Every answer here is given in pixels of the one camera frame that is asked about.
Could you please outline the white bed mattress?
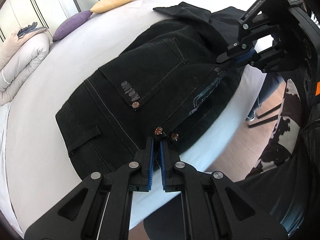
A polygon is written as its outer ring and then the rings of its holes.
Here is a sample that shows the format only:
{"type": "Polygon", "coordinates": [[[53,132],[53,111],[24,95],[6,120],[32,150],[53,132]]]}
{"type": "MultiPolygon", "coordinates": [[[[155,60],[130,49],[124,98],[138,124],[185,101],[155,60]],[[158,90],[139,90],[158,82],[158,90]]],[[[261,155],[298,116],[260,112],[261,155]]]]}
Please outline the white bed mattress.
{"type": "MultiPolygon", "coordinates": [[[[27,228],[80,183],[56,123],[56,113],[74,90],[100,66],[117,57],[154,23],[168,18],[153,11],[186,0],[134,0],[95,14],[55,42],[49,54],[12,100],[5,146],[9,197],[22,237],[27,228]]],[[[189,4],[211,12],[227,5],[189,4]]],[[[225,150],[251,109],[265,75],[247,65],[239,87],[216,121],[181,156],[204,171],[225,150]]],[[[153,173],[149,193],[134,193],[130,229],[177,196],[165,193],[161,172],[153,173]]]]}

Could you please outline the cream wardrobe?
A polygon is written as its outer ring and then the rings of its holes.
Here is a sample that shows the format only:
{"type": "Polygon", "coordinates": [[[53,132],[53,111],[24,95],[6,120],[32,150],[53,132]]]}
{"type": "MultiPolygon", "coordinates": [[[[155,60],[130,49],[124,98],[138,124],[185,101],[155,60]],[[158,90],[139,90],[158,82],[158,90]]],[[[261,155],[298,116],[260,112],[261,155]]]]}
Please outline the cream wardrobe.
{"type": "Polygon", "coordinates": [[[79,12],[75,0],[5,0],[1,6],[1,42],[14,31],[36,22],[49,39],[62,22],[79,12]]]}

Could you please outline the yellow pillow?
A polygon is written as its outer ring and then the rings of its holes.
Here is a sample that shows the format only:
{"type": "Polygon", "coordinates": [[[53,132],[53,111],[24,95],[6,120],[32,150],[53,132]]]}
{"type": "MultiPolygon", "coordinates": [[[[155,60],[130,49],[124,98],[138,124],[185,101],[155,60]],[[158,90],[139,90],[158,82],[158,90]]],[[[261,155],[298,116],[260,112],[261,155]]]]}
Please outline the yellow pillow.
{"type": "Polygon", "coordinates": [[[93,7],[91,7],[90,12],[97,14],[104,13],[132,1],[134,0],[99,0],[95,5],[93,5],[93,7]]]}

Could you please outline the purple pillow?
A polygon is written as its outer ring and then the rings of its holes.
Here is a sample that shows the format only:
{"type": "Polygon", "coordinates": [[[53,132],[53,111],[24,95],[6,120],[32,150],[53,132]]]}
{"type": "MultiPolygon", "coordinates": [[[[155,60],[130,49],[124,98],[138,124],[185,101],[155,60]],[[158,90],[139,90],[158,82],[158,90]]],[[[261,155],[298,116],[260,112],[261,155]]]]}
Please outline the purple pillow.
{"type": "Polygon", "coordinates": [[[90,10],[79,12],[59,25],[53,35],[53,42],[59,41],[83,25],[92,15],[90,10]]]}

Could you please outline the person's patterned torso clothing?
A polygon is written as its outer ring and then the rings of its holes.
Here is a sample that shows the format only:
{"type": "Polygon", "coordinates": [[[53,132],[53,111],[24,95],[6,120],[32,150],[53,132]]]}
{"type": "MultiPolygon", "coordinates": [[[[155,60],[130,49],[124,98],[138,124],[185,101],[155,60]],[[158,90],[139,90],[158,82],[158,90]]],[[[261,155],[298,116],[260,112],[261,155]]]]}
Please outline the person's patterned torso clothing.
{"type": "Polygon", "coordinates": [[[237,184],[275,218],[289,237],[305,229],[318,238],[319,105],[307,116],[302,97],[289,79],[277,123],[257,163],[237,184]]]}

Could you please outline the folded beige white duvet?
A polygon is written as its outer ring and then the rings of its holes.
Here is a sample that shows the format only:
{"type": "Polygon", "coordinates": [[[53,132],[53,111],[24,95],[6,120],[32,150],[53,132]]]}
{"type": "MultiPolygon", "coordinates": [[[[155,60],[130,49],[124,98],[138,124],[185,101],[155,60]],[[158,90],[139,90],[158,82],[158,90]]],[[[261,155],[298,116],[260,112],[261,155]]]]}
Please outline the folded beige white duvet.
{"type": "Polygon", "coordinates": [[[16,29],[1,44],[1,105],[11,102],[27,78],[49,54],[46,31],[34,31],[22,38],[16,29]]]}

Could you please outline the folded blue garment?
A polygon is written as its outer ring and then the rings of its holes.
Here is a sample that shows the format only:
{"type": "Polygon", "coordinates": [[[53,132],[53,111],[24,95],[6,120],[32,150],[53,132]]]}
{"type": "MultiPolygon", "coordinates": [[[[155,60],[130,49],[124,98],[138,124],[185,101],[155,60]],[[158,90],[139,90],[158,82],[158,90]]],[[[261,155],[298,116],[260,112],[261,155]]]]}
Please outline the folded blue garment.
{"type": "Polygon", "coordinates": [[[22,38],[23,36],[32,33],[34,31],[46,31],[47,28],[46,27],[37,27],[37,22],[33,22],[32,24],[29,24],[28,26],[21,28],[18,32],[17,32],[17,37],[18,38],[22,38]]]}

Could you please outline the black denim pants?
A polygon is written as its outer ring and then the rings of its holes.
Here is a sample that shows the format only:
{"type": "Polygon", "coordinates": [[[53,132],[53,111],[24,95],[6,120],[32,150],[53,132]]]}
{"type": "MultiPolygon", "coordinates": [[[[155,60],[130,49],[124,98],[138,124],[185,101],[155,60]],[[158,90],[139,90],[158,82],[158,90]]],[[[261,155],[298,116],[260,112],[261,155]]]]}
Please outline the black denim pants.
{"type": "Polygon", "coordinates": [[[81,179],[131,162],[148,137],[165,137],[183,153],[240,84],[244,68],[216,59],[236,41],[242,10],[211,12],[182,2],[155,13],[162,20],[85,79],[56,114],[81,179]]]}

